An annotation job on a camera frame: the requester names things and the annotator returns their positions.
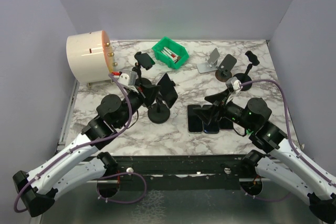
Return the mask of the purple case phone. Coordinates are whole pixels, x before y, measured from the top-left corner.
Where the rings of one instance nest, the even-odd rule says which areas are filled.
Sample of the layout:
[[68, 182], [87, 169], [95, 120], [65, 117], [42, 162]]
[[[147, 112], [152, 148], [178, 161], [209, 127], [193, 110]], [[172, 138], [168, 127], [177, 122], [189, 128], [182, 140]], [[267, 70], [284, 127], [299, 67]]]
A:
[[219, 121], [219, 129], [220, 130], [233, 130], [234, 129], [233, 122], [226, 118], [222, 118]]

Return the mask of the black front phone stand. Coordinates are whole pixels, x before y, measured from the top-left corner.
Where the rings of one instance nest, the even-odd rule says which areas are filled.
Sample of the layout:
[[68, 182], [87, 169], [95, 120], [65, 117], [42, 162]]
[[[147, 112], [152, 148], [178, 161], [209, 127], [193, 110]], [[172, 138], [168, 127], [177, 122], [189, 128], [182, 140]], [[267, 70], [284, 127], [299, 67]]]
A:
[[148, 109], [148, 118], [155, 124], [162, 124], [170, 117], [170, 109], [164, 103], [163, 98], [158, 96], [155, 103]]

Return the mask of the black clamp phone stand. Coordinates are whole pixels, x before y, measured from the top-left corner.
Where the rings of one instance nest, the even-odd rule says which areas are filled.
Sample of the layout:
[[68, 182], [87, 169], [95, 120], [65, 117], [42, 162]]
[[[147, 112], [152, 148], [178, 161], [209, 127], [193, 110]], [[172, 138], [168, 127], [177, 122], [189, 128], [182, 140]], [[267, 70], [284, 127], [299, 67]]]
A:
[[149, 54], [142, 53], [140, 51], [134, 55], [134, 58], [136, 60], [136, 63], [134, 64], [132, 71], [137, 74], [135, 85], [151, 85], [152, 83], [149, 79], [142, 77], [141, 68], [145, 70], [151, 69], [153, 65], [155, 65], [154, 60], [149, 56]]

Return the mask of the black round base phone stand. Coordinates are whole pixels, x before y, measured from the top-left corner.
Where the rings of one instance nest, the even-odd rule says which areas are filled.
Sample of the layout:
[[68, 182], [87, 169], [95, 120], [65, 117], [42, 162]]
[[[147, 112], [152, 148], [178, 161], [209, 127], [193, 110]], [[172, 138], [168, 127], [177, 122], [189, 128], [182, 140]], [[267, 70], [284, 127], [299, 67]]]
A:
[[251, 81], [251, 77], [248, 75], [253, 66], [258, 66], [260, 61], [257, 56], [252, 51], [245, 52], [245, 55], [248, 57], [250, 64], [247, 66], [244, 73], [237, 73], [234, 75], [241, 83]]

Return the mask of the black phone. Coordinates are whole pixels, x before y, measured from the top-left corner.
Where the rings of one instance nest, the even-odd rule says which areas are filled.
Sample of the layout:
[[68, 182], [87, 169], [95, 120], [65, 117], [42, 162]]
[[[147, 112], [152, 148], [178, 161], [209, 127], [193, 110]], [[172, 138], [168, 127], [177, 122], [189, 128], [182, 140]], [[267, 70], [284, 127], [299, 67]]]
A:
[[219, 123], [216, 121], [211, 121], [209, 124], [203, 123], [203, 131], [206, 134], [217, 134], [219, 130]]

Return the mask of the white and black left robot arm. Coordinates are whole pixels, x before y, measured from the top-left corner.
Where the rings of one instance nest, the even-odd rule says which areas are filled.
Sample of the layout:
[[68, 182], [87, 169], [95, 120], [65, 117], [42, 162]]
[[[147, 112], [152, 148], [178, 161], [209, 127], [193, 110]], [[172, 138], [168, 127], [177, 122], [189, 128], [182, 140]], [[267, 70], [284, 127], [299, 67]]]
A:
[[160, 90], [158, 85], [122, 85], [119, 80], [116, 84], [123, 99], [116, 94], [105, 96], [97, 107], [97, 116], [62, 151], [35, 169], [14, 174], [18, 193], [15, 203], [21, 200], [25, 205], [23, 211], [31, 217], [45, 213], [60, 196], [77, 186], [115, 175], [117, 164], [109, 153], [100, 153], [86, 166], [79, 163], [123, 133], [133, 114], [141, 106], [151, 106]]

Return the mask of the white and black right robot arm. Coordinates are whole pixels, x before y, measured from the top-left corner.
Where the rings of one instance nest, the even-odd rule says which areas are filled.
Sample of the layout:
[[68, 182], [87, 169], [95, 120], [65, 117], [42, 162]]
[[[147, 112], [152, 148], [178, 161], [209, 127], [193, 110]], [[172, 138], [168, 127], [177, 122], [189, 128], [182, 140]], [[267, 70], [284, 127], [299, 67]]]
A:
[[246, 177], [256, 174], [286, 188], [308, 204], [310, 211], [325, 223], [335, 223], [335, 176], [321, 168], [269, 121], [271, 109], [262, 98], [251, 98], [244, 108], [225, 90], [205, 97], [208, 107], [194, 113], [205, 123], [226, 118], [243, 127], [249, 139], [263, 153], [251, 151], [241, 164]]

